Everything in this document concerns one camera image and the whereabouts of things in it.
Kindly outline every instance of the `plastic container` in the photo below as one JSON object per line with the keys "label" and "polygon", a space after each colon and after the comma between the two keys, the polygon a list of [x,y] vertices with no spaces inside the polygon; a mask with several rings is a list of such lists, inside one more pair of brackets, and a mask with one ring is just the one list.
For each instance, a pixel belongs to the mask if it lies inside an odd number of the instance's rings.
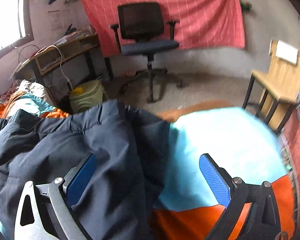
{"label": "plastic container", "polygon": [[98,80],[92,80],[77,86],[69,96],[74,114],[84,112],[107,99],[106,92]]}

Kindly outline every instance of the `desk leg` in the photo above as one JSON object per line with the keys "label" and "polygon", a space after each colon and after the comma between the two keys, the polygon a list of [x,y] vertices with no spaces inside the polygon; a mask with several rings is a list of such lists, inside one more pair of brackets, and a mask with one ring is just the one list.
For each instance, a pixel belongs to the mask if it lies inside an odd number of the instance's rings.
{"label": "desk leg", "polygon": [[87,65],[88,65],[90,79],[94,80],[97,78],[97,74],[96,74],[96,71],[94,70],[92,59],[90,57],[90,53],[87,51],[87,52],[83,53],[83,55],[86,59]]}
{"label": "desk leg", "polygon": [[36,82],[39,83],[39,84],[41,84],[42,86],[46,87],[45,83],[43,81],[43,77],[41,76],[40,71],[39,71],[39,69],[37,67],[37,64],[35,64],[35,61],[32,61],[32,62],[34,62],[34,65],[32,66],[32,70],[33,70],[34,76],[35,76],[35,78],[37,80]]}
{"label": "desk leg", "polygon": [[106,63],[106,67],[108,70],[109,78],[112,81],[113,80],[113,72],[112,72],[111,62],[108,57],[105,57],[105,63]]}

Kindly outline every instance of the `chair base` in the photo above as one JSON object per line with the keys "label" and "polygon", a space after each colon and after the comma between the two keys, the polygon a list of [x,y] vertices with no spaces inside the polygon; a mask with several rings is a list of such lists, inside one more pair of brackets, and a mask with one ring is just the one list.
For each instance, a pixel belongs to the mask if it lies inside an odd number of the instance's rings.
{"label": "chair base", "polygon": [[149,96],[147,98],[148,103],[153,103],[153,78],[154,77],[162,77],[168,81],[175,82],[177,88],[182,88],[183,86],[183,80],[173,74],[168,74],[168,71],[166,69],[152,69],[151,61],[148,61],[148,68],[147,70],[140,70],[137,71],[135,76],[129,80],[128,82],[124,83],[119,93],[124,93],[124,90],[126,86],[128,86],[130,83],[141,80],[143,78],[147,78],[149,80]]}

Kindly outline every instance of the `white cable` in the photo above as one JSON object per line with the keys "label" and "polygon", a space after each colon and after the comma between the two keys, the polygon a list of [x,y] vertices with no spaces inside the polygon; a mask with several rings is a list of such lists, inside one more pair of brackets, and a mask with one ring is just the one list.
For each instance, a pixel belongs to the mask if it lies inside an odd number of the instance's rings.
{"label": "white cable", "polygon": [[13,44],[13,42],[11,43],[12,44],[12,46],[15,48],[15,49],[17,49],[18,47],[16,47],[14,44]]}
{"label": "white cable", "polygon": [[63,69],[62,69],[62,67],[61,67],[61,65],[62,65],[62,60],[63,60],[63,59],[64,59],[64,63],[65,63],[65,57],[63,56],[61,50],[60,50],[57,46],[55,46],[55,45],[50,45],[50,46],[46,47],[46,48],[43,49],[43,50],[42,50],[42,49],[39,50],[35,55],[37,55],[37,54],[39,54],[39,53],[42,53],[42,52],[46,51],[47,49],[49,49],[49,48],[51,48],[51,47],[54,47],[54,48],[56,48],[56,49],[59,51],[59,53],[60,53],[60,55],[61,55],[61,61],[60,61],[60,69],[61,69],[61,72],[62,72],[63,76],[66,78],[66,80],[69,82],[69,85],[70,85],[71,90],[73,90],[73,87],[72,87],[72,84],[71,84],[70,79],[64,74]]}

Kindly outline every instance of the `window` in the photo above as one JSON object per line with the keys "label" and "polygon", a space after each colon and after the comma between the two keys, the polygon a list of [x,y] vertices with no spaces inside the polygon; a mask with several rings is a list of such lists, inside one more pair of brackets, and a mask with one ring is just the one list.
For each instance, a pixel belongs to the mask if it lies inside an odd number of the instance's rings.
{"label": "window", "polygon": [[0,58],[32,40],[29,0],[0,0]]}

